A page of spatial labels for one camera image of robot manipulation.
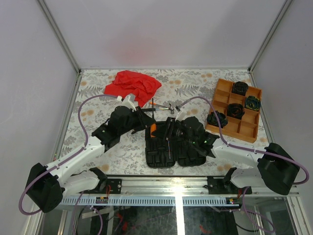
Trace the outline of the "black plastic tool case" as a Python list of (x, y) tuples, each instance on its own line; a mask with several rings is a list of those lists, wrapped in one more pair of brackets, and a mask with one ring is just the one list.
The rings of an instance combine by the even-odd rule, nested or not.
[(146, 164), (150, 168), (170, 168), (176, 163), (182, 167), (200, 166), (206, 162), (205, 156), (181, 140), (170, 141), (172, 159), (169, 159), (167, 141), (153, 137), (150, 128), (145, 130), (145, 143)]

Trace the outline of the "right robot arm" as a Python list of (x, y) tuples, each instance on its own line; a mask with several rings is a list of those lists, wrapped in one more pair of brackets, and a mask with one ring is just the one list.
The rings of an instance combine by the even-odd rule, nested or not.
[(266, 186), (271, 191), (288, 195), (300, 170), (294, 159), (278, 144), (270, 143), (264, 149), (250, 148), (227, 142), (221, 135), (205, 131), (196, 117), (185, 120), (168, 118), (164, 139), (187, 146), (192, 159), (212, 157), (243, 163), (246, 169), (229, 170), (223, 180), (223, 188), (234, 193), (239, 188)]

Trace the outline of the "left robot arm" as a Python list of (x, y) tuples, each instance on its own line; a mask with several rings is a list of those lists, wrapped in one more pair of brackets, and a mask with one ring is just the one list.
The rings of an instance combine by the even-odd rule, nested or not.
[(116, 107), (108, 122), (94, 130), (81, 147), (47, 165), (35, 164), (27, 179), (26, 194), (42, 212), (47, 213), (66, 196), (83, 191), (104, 192), (106, 175), (96, 167), (78, 173), (80, 167), (112, 149), (123, 134), (145, 130), (155, 122), (140, 107), (135, 110)]

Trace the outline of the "steel claw hammer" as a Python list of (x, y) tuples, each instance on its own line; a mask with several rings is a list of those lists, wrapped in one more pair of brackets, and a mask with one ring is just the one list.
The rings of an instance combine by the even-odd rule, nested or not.
[(143, 112), (155, 112), (155, 111), (164, 111), (164, 110), (170, 111), (172, 115), (175, 113), (174, 107), (171, 104), (169, 104), (168, 108), (157, 108), (157, 106), (152, 105), (151, 108), (142, 109)]

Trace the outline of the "dark floral rolled cloth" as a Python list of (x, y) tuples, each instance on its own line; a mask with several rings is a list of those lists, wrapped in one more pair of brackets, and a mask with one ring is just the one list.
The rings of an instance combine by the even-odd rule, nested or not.
[(215, 111), (215, 112), (212, 111), (207, 116), (207, 123), (209, 125), (224, 128), (228, 124), (228, 119), (224, 113), (220, 113), (218, 111)]

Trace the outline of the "red crumpled cloth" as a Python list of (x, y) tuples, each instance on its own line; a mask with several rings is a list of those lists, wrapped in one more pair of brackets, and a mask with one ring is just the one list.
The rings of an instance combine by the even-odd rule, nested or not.
[(114, 81), (107, 85), (104, 94), (122, 96), (135, 95), (135, 101), (142, 108), (155, 95), (162, 84), (146, 74), (124, 70), (116, 74)]

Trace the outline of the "black orange rolled cloth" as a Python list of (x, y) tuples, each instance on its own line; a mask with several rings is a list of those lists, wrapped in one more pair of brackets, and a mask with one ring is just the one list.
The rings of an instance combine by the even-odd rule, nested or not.
[(242, 104), (239, 104), (239, 103), (228, 104), (228, 107), (227, 107), (228, 117), (241, 120), (244, 114), (245, 114), (245, 109)]

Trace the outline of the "wooden compartment tray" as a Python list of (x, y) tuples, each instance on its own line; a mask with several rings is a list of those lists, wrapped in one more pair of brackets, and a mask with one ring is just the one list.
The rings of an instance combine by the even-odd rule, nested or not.
[(222, 133), (242, 141), (257, 140), (262, 90), (239, 81), (219, 79), (212, 99), (213, 108), (207, 116), (206, 129), (219, 132), (216, 111)]

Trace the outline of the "dark rolled cloth top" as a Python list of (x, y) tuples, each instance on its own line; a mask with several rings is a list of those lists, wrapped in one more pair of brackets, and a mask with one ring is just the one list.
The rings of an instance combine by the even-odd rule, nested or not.
[(245, 96), (248, 91), (248, 84), (238, 81), (232, 85), (232, 93)]

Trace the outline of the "blue green rolled cloth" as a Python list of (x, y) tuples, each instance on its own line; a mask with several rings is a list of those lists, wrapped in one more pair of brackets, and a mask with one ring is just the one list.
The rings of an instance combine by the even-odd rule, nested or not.
[(245, 108), (258, 112), (261, 108), (261, 101), (255, 96), (248, 96), (245, 100)]

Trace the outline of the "aluminium front rail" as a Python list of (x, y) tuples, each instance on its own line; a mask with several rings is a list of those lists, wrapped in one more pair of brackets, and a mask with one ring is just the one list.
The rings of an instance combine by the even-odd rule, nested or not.
[(122, 179), (121, 195), (125, 196), (170, 196), (175, 193), (184, 196), (213, 195), (203, 187), (207, 177), (165, 177), (165, 176), (120, 176), (110, 175), (108, 179)]

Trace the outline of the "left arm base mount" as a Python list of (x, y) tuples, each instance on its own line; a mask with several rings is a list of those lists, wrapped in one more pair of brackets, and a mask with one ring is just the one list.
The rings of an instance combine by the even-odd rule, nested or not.
[(100, 186), (95, 189), (85, 190), (84, 194), (120, 194), (122, 189), (122, 179), (112, 178), (107, 179)]

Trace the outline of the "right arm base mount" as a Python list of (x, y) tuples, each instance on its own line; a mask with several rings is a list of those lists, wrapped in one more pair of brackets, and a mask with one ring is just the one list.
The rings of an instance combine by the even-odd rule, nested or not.
[(213, 177), (207, 176), (207, 184), (203, 185), (205, 189), (208, 190), (209, 194), (213, 195), (239, 195), (243, 193), (245, 188), (238, 188), (235, 186), (230, 177)]

